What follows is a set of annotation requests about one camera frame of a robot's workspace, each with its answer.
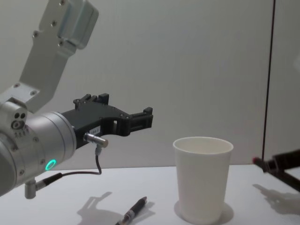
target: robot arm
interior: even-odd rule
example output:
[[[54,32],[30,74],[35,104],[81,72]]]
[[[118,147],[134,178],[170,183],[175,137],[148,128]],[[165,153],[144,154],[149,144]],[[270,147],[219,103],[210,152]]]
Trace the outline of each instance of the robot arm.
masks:
[[[33,198],[41,188],[35,177],[76,149],[87,143],[106,147],[102,135],[151,127],[151,108],[127,114],[109,106],[107,94],[86,95],[74,101],[74,110],[27,120],[28,111],[53,97],[68,58],[87,45],[97,18],[86,0],[49,0],[20,81],[0,95],[0,196],[25,183],[25,196]]]
[[[98,15],[85,0],[50,0],[20,81],[0,95],[0,105],[15,102],[35,113],[49,102],[68,58],[87,45]]]
[[[285,170],[300,166],[300,150],[274,155],[273,159],[269,161],[254,158],[253,163],[262,168],[264,173],[269,173],[295,190],[300,191],[300,180],[285,172]]]

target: pen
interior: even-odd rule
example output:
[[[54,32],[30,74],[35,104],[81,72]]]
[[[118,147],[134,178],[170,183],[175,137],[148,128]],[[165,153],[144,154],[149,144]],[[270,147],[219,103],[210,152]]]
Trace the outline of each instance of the pen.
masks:
[[[141,198],[131,209],[124,215],[124,218],[116,223],[116,225],[128,225],[136,215],[142,210],[147,203],[147,197]]]

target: paper cup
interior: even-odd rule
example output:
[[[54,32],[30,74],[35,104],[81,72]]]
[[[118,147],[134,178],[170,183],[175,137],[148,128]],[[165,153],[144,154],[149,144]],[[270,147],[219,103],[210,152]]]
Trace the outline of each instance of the paper cup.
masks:
[[[187,137],[173,143],[182,217],[196,225],[219,220],[225,198],[230,142],[211,137]]]

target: gray cylindrical joint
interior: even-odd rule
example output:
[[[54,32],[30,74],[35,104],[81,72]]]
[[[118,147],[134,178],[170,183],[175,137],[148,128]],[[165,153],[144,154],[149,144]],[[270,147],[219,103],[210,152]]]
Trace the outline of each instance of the gray cylindrical joint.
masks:
[[[83,139],[87,142],[98,144],[103,148],[106,148],[108,146],[108,140],[92,135],[90,133],[85,133]]]
[[[36,196],[36,180],[29,180],[25,183],[25,198],[33,199]]]
[[[10,149],[15,151],[14,143],[6,135],[0,134],[0,196],[9,192],[16,184],[17,170]]]

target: white table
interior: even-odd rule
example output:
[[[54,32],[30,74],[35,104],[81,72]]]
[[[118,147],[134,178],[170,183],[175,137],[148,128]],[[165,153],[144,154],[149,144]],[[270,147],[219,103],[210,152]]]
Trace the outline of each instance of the white table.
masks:
[[[175,167],[104,169],[62,178],[33,200],[23,194],[21,186],[0,198],[1,225],[114,225],[143,196],[149,203],[132,225],[189,224],[177,216]],[[300,194],[254,165],[230,166],[225,202],[217,225],[300,224]]]

